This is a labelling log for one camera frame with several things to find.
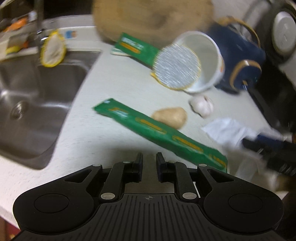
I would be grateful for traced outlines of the white tissue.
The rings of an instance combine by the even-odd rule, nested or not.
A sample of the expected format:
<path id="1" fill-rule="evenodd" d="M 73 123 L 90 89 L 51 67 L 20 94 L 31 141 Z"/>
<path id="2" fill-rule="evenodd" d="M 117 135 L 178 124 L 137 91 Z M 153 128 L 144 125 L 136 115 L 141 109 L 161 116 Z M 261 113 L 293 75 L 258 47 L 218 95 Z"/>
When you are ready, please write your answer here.
<path id="1" fill-rule="evenodd" d="M 267 168 L 260 154 L 244 148 L 242 144 L 244 138 L 255 140 L 259 132 L 231 118 L 218 118 L 202 130 L 222 147 L 231 175 L 269 190 L 276 189 L 278 173 Z"/>

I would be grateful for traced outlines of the long green wrapper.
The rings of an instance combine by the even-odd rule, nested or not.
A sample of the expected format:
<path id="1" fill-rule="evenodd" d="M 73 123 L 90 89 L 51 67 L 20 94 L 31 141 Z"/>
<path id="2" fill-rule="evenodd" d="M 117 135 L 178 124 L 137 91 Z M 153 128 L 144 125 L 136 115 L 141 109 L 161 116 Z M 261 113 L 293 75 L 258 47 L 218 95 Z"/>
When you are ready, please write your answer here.
<path id="1" fill-rule="evenodd" d="M 115 99 L 106 99 L 93 109 L 98 114 L 112 118 L 134 133 L 186 161 L 195 165 L 206 164 L 223 172 L 227 171 L 228 160 L 217 149 L 203 145 Z"/>

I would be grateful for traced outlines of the white paper instant-noodle cup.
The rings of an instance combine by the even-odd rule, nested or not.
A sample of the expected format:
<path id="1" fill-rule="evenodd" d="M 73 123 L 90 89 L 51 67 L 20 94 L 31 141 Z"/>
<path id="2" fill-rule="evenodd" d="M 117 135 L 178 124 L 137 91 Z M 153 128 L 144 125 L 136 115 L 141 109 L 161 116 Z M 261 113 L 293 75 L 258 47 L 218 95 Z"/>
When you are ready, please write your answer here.
<path id="1" fill-rule="evenodd" d="M 174 43 L 191 49 L 200 60 L 200 77 L 184 92 L 201 93 L 220 82 L 225 64 L 219 47 L 211 37 L 199 31 L 189 31 L 178 36 Z"/>

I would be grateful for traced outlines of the silver round scouring pad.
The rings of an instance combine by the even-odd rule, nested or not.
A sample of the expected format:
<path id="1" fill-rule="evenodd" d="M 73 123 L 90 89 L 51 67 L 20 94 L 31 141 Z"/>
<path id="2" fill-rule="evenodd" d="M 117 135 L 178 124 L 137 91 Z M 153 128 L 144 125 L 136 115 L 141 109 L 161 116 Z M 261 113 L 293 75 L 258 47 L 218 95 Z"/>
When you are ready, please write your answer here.
<path id="1" fill-rule="evenodd" d="M 171 44 L 156 54 L 152 65 L 152 77 L 172 90 L 185 90 L 201 76 L 201 62 L 190 48 Z"/>

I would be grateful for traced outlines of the green snack wrapper short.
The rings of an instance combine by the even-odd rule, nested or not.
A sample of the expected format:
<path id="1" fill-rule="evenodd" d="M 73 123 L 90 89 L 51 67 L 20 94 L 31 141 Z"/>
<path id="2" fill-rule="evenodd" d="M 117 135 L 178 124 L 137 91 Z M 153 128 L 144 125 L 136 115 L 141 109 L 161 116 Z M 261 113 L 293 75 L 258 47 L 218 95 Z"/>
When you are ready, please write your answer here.
<path id="1" fill-rule="evenodd" d="M 128 35 L 127 33 L 121 34 L 114 47 L 135 58 L 151 70 L 154 69 L 154 62 L 160 51 L 157 47 Z"/>

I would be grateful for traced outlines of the chrome kitchen faucet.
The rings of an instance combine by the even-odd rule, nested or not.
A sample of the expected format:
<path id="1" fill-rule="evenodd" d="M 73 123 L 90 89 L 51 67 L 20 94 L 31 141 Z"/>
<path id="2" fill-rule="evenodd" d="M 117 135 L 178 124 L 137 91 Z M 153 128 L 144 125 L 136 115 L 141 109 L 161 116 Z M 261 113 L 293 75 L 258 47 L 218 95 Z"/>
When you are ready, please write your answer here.
<path id="1" fill-rule="evenodd" d="M 44 20 L 44 1 L 43 0 L 34 0 L 34 12 L 36 13 L 36 46 L 38 51 L 41 51 L 41 48 L 47 39 L 46 29 L 43 26 Z"/>

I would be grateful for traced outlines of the potato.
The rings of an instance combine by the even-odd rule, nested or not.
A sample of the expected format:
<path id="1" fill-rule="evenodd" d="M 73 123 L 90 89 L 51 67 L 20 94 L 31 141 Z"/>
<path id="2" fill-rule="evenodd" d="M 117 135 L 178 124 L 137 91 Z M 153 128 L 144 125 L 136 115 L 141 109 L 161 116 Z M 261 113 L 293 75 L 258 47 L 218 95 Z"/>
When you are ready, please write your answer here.
<path id="1" fill-rule="evenodd" d="M 182 128 L 187 121 L 187 112 L 181 108 L 163 108 L 155 111 L 151 118 L 176 130 Z"/>

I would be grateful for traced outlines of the garlic bulb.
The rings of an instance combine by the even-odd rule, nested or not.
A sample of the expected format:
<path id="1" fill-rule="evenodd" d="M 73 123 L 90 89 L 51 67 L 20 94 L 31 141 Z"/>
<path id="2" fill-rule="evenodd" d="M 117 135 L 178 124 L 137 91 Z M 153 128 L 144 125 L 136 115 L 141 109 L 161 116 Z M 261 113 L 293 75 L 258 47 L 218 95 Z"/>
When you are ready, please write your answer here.
<path id="1" fill-rule="evenodd" d="M 189 100 L 192 110 L 199 114 L 202 118 L 209 117 L 214 111 L 214 104 L 210 98 L 204 95 L 193 96 Z"/>

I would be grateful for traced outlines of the stainless steel sink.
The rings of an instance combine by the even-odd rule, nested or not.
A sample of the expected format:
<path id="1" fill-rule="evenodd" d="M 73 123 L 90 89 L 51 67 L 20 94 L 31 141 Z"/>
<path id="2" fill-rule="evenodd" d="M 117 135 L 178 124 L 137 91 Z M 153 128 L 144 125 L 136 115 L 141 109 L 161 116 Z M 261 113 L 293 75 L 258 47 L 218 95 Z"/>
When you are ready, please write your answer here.
<path id="1" fill-rule="evenodd" d="M 66 116 L 100 51 L 71 51 L 57 66 L 37 56 L 1 62 L 1 156 L 32 169 L 50 162 Z"/>

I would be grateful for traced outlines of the black open rice cooker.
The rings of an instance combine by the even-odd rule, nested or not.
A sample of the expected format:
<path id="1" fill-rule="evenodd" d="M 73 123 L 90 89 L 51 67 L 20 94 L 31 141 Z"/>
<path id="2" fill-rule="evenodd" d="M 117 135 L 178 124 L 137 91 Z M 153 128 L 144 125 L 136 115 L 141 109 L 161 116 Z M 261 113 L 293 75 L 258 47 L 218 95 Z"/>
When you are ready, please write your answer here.
<path id="1" fill-rule="evenodd" d="M 273 1 L 255 30 L 266 60 L 259 80 L 248 93 L 272 128 L 294 133 L 295 85 L 280 66 L 295 53 L 295 3 Z"/>

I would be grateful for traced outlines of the round wooden cutting board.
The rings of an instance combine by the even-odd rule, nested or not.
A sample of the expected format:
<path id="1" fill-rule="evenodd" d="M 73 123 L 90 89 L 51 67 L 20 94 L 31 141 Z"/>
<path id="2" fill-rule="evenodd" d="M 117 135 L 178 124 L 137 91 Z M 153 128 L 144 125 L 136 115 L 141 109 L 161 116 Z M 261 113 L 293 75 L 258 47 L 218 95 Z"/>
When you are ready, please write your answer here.
<path id="1" fill-rule="evenodd" d="M 117 42 L 127 33 L 163 48 L 184 32 L 207 30 L 214 6 L 207 0 L 96 0 L 92 15 L 104 39 Z"/>

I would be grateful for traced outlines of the yellow green sponge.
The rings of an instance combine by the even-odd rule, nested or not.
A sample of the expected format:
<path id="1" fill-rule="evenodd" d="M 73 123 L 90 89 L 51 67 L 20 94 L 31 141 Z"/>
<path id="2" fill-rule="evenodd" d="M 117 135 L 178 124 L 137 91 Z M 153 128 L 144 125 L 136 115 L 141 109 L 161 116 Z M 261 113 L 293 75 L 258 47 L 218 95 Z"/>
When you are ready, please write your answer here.
<path id="1" fill-rule="evenodd" d="M 6 47 L 6 54 L 13 54 L 21 51 L 22 49 L 28 48 L 29 42 L 28 42 L 28 36 L 14 36 L 10 37 L 8 41 L 8 45 Z"/>

